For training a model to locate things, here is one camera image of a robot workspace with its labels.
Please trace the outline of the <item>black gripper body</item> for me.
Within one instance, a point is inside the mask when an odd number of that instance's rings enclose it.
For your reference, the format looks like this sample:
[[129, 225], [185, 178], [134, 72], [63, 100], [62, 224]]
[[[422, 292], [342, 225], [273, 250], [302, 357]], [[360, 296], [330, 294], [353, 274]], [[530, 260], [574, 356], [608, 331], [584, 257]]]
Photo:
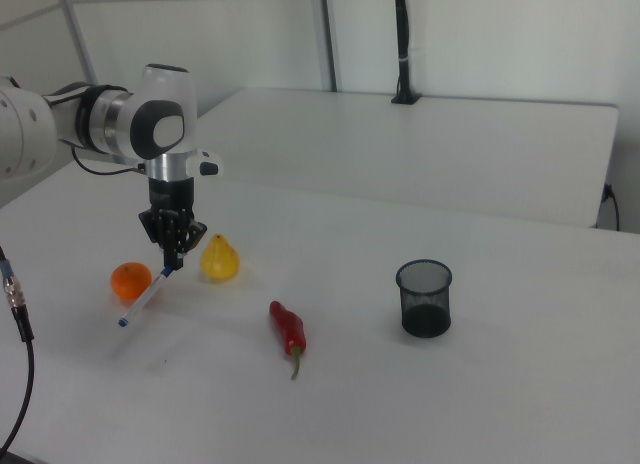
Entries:
[[153, 212], [170, 210], [193, 214], [194, 179], [178, 181], [148, 180], [149, 202]]

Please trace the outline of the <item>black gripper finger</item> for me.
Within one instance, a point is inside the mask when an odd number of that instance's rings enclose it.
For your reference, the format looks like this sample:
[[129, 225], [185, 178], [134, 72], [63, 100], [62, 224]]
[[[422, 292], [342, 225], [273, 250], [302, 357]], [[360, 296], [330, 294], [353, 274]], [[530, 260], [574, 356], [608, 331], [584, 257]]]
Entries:
[[149, 240], [163, 253], [164, 266], [175, 269], [175, 212], [148, 209], [139, 214], [139, 220]]
[[183, 209], [176, 221], [174, 269], [183, 267], [184, 257], [192, 251], [207, 232], [207, 226], [197, 221], [191, 211]]

